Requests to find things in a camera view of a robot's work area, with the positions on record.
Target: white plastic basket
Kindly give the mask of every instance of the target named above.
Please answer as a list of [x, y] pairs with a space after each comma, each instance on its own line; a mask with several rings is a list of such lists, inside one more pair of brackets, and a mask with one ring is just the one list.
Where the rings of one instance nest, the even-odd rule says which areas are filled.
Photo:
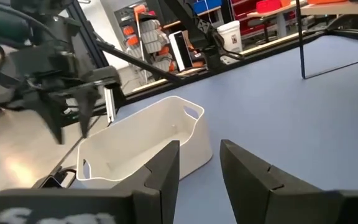
[[76, 178], [91, 189], [110, 189], [172, 140], [180, 141], [181, 179], [212, 158], [202, 107], [170, 96], [90, 136], [79, 145]]

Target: blue box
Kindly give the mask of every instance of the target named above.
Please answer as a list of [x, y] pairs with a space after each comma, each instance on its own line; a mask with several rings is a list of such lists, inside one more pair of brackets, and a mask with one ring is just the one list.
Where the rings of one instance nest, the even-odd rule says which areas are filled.
[[199, 0], [193, 5], [194, 11], [197, 14], [207, 11], [205, 2], [207, 3], [209, 10], [218, 6], [222, 6], [222, 0]]

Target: red storage bin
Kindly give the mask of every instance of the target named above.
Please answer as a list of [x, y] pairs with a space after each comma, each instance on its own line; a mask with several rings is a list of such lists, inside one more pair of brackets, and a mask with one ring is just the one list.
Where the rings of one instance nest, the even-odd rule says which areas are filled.
[[256, 11], [258, 13], [272, 12], [281, 8], [281, 0], [264, 0], [257, 2]]

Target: blue floor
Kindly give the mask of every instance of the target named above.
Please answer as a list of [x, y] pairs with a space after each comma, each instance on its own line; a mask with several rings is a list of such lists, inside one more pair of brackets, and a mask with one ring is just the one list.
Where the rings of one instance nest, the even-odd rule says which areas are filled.
[[[306, 72], [358, 60], [358, 41], [321, 37], [305, 46]], [[204, 107], [213, 159], [180, 182], [176, 224], [235, 223], [219, 162], [230, 139], [275, 166], [328, 189], [358, 189], [358, 64], [310, 80], [299, 50], [121, 108], [122, 119], [170, 95]]]

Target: white label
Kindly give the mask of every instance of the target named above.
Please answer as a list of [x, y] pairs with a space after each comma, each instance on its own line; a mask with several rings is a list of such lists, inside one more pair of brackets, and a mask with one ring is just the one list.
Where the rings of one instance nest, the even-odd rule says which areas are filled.
[[[27, 224], [32, 213], [28, 208], [10, 208], [0, 213], [0, 223]], [[116, 224], [114, 217], [107, 213], [70, 215], [65, 218], [44, 218], [37, 224]]]

